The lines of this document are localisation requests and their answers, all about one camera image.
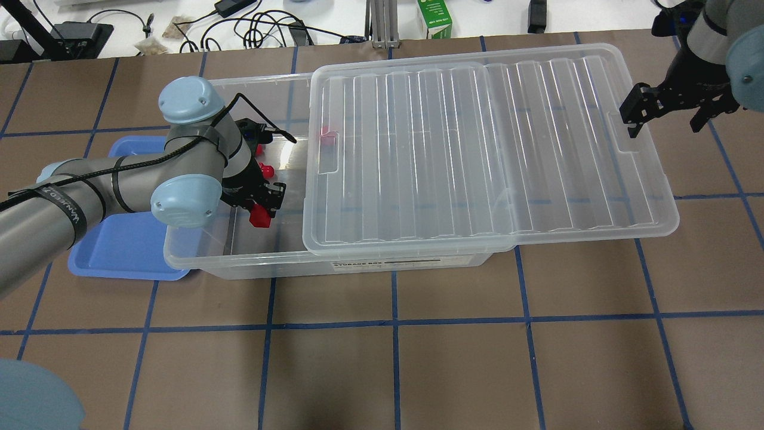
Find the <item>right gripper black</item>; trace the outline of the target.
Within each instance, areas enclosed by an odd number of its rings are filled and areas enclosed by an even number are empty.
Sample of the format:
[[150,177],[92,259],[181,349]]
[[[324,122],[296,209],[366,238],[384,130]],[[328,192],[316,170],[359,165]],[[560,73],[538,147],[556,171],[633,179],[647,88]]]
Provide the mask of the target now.
[[649,121],[693,108],[698,108],[698,112],[690,120],[691,131],[699,133],[709,120],[736,112],[740,104],[732,94],[726,66],[704,60],[691,51],[679,51],[664,81],[657,88],[644,82],[635,84],[619,112],[629,137],[635,139]]

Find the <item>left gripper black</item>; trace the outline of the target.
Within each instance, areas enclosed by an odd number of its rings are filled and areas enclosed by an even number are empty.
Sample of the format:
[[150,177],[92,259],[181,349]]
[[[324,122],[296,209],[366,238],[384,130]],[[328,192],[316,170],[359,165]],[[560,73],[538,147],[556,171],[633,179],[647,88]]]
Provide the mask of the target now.
[[286,183],[266,180],[257,159],[251,158],[243,171],[222,180],[222,202],[246,210],[251,216],[259,216],[265,209],[270,218],[275,218],[283,204],[286,189]]

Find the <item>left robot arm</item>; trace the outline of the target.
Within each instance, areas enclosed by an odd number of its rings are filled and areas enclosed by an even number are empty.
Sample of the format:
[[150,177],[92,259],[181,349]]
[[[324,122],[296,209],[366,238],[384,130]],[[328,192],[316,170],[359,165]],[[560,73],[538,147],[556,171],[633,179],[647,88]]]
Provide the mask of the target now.
[[292,134],[266,119],[258,127],[234,120],[229,102],[207,79],[186,76],[158,97],[170,125],[161,154],[75,158],[49,164],[35,183],[2,201],[1,287],[8,296],[106,218],[152,213],[173,228],[204,228],[220,203],[243,208],[256,228],[267,228],[287,186],[271,182],[256,156],[262,131]]

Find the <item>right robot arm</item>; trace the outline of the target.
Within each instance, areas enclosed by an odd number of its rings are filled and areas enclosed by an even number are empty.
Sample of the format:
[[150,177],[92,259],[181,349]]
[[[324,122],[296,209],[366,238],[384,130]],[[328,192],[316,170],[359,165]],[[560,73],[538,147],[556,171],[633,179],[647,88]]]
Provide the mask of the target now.
[[761,1],[684,1],[660,5],[651,33],[676,36],[679,50],[663,82],[638,82],[620,117],[630,138],[653,119],[695,110],[698,133],[711,119],[738,109],[763,109],[763,5]]

